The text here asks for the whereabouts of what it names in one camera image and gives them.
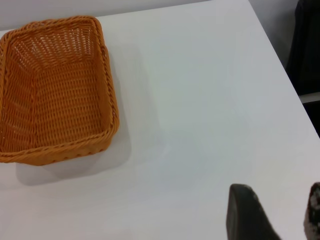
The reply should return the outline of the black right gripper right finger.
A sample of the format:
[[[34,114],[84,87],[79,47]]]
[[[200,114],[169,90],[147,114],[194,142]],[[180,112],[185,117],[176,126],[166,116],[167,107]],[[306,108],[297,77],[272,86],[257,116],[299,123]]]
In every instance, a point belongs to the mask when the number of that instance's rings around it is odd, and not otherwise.
[[[303,222],[307,240],[320,239],[320,183],[315,182],[310,188],[305,218]]]

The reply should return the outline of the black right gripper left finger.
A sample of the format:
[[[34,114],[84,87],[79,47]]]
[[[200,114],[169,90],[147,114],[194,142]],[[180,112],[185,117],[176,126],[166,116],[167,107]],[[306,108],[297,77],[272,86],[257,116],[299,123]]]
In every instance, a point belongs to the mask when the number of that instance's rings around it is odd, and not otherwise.
[[[279,240],[253,189],[234,183],[229,187],[226,214],[229,240]]]

